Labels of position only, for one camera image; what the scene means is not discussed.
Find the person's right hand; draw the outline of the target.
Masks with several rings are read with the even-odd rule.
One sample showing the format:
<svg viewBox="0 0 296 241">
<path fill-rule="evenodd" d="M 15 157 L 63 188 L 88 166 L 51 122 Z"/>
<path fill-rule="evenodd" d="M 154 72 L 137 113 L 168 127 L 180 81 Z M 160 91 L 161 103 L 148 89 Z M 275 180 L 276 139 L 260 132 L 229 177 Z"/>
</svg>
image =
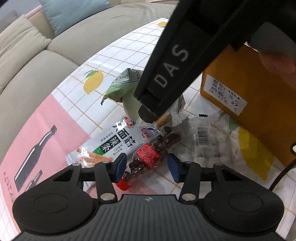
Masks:
<svg viewBox="0 0 296 241">
<path fill-rule="evenodd" d="M 293 60 L 280 53 L 258 52 L 263 66 L 272 74 L 277 74 L 283 79 L 295 79 L 295 63 Z"/>
</svg>

